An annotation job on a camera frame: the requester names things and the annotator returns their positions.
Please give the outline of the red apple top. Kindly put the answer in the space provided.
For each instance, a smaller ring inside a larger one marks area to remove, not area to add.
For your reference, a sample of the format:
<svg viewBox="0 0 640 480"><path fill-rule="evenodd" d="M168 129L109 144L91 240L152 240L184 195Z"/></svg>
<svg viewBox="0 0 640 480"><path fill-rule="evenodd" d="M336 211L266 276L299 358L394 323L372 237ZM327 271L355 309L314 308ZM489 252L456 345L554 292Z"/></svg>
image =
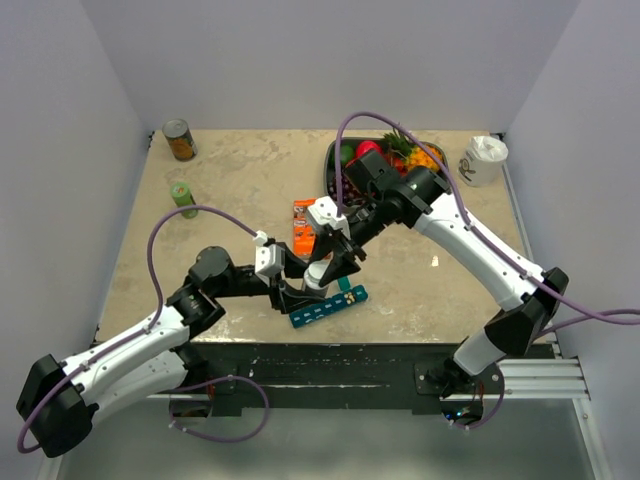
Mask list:
<svg viewBox="0 0 640 480"><path fill-rule="evenodd" d="M355 150L355 154L357 157L361 157L363 155L365 155L366 153L370 152L370 151L374 151L377 152L379 154L383 154L383 150L382 148L374 141L372 140L364 140L362 141L356 148Z"/></svg>

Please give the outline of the toy pineapple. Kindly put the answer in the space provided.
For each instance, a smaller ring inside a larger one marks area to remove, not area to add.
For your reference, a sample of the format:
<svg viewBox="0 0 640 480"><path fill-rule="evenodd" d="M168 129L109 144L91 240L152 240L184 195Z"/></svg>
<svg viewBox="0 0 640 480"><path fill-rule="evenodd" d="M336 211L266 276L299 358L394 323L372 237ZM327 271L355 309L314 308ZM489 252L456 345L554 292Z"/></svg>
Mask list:
<svg viewBox="0 0 640 480"><path fill-rule="evenodd" d="M397 157L404 160L408 172L418 166L426 167L434 173L440 171L440 167L435 161L435 158L442 161L444 156L437 148L429 147L428 150L430 154L428 154L404 133L396 129L384 134L383 142L386 145L386 156L389 163L391 158Z"/></svg>

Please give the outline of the black base frame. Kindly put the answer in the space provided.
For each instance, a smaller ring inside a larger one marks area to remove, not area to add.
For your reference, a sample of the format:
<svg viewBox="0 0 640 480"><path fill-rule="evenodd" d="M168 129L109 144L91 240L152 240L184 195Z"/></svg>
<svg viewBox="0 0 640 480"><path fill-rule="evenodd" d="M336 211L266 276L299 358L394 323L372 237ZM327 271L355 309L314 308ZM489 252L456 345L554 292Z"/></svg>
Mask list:
<svg viewBox="0 0 640 480"><path fill-rule="evenodd" d="M446 383L451 344L196 343L180 350L181 386L213 402L215 416L245 408L408 410L438 415L504 391L496 366Z"/></svg>

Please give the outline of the green lime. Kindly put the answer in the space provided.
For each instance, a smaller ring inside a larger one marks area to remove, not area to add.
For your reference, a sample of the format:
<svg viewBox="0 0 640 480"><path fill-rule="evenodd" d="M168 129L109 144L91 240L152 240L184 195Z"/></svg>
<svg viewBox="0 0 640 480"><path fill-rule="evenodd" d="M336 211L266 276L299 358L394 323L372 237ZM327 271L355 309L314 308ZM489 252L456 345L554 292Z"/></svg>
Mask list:
<svg viewBox="0 0 640 480"><path fill-rule="evenodd" d="M340 162L342 165L348 164L355 157L354 149L349 145L342 145L340 147Z"/></svg>

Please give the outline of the aluminium rail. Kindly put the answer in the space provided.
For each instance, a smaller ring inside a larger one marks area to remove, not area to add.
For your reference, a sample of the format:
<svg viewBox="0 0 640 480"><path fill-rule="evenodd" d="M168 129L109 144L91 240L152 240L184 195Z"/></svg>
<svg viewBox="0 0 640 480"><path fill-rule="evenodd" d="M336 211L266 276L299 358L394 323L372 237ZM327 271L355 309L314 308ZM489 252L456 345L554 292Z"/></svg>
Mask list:
<svg viewBox="0 0 640 480"><path fill-rule="evenodd" d="M577 357L502 360L505 397L522 400L585 400L590 392Z"/></svg>

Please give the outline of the teal weekly pill organizer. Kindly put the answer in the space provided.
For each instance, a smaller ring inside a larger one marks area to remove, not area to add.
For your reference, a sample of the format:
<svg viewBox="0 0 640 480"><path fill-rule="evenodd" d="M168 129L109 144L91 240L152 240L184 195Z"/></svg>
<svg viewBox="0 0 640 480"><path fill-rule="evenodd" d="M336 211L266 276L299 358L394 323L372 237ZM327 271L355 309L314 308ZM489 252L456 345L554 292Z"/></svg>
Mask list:
<svg viewBox="0 0 640 480"><path fill-rule="evenodd" d="M294 328L302 328L318 320L326 318L330 315L341 312L347 308L353 307L357 304L364 303L368 300L369 295L365 287L361 284L352 285L348 277L343 277L338 280L339 292L327 299L322 303L315 304L289 315L289 320ZM352 294L356 301L352 304L347 304L344 295Z"/></svg>

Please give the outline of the red cherries pile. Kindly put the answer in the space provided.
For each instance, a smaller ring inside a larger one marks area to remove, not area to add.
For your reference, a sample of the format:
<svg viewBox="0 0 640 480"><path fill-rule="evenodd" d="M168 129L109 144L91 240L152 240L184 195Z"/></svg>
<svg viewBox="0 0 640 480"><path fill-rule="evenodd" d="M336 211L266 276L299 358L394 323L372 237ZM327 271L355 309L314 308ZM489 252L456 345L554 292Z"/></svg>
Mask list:
<svg viewBox="0 0 640 480"><path fill-rule="evenodd" d="M401 175L406 175L408 172L407 166L403 159L393 157L390 159L390 164L394 167Z"/></svg>

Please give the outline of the tin can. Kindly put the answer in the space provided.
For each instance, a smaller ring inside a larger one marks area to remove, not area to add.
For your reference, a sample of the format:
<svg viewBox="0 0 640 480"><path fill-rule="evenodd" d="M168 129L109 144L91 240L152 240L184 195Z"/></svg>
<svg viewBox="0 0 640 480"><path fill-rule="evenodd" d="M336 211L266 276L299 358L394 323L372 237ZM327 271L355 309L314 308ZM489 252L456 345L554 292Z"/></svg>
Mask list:
<svg viewBox="0 0 640 480"><path fill-rule="evenodd" d="M178 161L189 161L197 155L197 147L188 123L183 119L172 119L162 126L172 155Z"/></svg>

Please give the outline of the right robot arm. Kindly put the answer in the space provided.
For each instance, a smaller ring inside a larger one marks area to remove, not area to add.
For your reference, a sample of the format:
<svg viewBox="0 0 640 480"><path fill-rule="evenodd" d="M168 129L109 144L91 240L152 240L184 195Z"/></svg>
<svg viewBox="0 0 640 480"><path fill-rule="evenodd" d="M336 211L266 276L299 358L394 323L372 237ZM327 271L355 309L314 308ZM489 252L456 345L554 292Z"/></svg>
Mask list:
<svg viewBox="0 0 640 480"><path fill-rule="evenodd" d="M426 167L401 175L371 150L347 165L346 176L366 201L350 215L339 213L329 196L308 208L316 240L303 276L306 289L322 293L329 283L358 272L364 245L387 226L403 224L444 248L500 307L456 349L444 372L448 386L469 392L491 364L527 352L568 285L560 268L543 270L511 249L459 208L449 183Z"/></svg>

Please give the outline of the green bottle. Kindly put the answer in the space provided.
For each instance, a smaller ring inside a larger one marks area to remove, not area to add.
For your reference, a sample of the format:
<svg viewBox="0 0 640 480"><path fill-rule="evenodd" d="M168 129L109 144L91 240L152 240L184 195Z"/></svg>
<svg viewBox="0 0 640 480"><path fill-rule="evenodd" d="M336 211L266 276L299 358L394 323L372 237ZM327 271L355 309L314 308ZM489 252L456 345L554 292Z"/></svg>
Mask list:
<svg viewBox="0 0 640 480"><path fill-rule="evenodd" d="M170 187L170 196L178 208L195 205L195 199L190 187L185 182L176 182ZM181 212L184 218L192 219L198 215L197 209Z"/></svg>

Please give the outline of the orange razor box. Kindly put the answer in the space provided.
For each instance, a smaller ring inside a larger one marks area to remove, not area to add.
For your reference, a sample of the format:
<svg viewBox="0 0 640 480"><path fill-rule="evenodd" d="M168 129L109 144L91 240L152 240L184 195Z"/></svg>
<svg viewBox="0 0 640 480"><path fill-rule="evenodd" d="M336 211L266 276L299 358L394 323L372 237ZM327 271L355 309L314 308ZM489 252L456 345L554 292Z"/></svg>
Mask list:
<svg viewBox="0 0 640 480"><path fill-rule="evenodd" d="M316 198L296 200L293 203L293 253L308 260L313 252L317 235L322 231L318 223L309 223L306 213Z"/></svg>

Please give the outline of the white pill bottle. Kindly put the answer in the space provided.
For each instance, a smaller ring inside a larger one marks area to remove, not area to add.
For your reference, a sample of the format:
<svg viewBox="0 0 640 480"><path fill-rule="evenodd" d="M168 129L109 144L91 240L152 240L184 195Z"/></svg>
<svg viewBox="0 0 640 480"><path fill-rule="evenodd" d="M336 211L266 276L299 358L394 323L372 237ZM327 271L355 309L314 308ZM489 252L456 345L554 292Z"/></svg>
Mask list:
<svg viewBox="0 0 640 480"><path fill-rule="evenodd" d="M303 275L303 290L306 292L317 293L319 295L325 296L328 290L328 286L325 285L322 287L320 285L320 280L322 279L324 273L326 272L328 266L330 264L329 260L321 260L316 262L311 262Z"/></svg>

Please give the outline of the dark grape bunch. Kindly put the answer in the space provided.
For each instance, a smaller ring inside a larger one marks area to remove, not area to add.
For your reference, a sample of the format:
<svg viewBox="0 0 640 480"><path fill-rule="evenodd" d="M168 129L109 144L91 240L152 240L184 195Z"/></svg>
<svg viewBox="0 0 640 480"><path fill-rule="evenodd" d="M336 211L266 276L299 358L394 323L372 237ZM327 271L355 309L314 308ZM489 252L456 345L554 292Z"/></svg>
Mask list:
<svg viewBox="0 0 640 480"><path fill-rule="evenodd" d="M353 186L350 180L343 175L341 177L341 191L342 191L342 204L344 207L357 207L365 202L365 198L362 194ZM328 195L337 202L338 200L338 187L336 176L333 175L327 183Z"/></svg>

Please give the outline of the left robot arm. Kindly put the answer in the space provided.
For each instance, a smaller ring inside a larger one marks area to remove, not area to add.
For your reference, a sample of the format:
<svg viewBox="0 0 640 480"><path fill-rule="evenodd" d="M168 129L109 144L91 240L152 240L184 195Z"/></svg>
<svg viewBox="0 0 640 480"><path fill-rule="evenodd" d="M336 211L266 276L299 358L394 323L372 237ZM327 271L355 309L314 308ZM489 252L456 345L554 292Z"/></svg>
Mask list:
<svg viewBox="0 0 640 480"><path fill-rule="evenodd" d="M207 368L187 352L194 337L225 315L220 299L266 296L273 309L292 314L324 302L327 268L327 260L307 262L274 240L243 266L222 247L205 248L182 286L149 317L64 360L47 354L32 364L16 405L23 420L19 452L61 456L127 404L165 390L200 390Z"/></svg>

